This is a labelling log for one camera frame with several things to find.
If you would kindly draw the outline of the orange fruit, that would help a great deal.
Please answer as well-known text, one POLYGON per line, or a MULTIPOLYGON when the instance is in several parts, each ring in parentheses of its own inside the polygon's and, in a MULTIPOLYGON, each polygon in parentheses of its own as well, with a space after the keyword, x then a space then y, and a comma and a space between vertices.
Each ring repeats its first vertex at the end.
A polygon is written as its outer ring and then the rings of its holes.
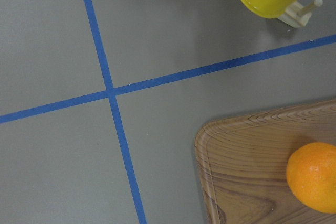
POLYGON ((294 151, 286 179, 293 195, 305 206, 335 214, 335 146, 314 142, 294 151))

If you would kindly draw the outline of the wooden dish rack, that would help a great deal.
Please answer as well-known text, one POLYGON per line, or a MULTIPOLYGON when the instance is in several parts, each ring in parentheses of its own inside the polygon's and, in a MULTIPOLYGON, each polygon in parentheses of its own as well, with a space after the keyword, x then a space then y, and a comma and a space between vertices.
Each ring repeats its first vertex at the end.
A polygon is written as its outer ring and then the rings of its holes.
POLYGON ((323 0, 313 0, 306 6, 303 6, 298 1, 290 4, 278 20, 286 23, 293 28, 305 27, 310 20, 313 11, 323 5, 323 0))

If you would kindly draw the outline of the brown wooden tray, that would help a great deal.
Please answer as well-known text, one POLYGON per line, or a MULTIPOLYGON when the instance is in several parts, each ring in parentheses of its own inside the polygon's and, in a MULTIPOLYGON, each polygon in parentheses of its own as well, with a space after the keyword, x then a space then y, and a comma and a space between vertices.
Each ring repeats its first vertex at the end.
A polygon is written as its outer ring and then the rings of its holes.
POLYGON ((209 223, 335 223, 304 206, 286 181, 289 156, 335 143, 335 100, 215 120, 194 147, 209 223))

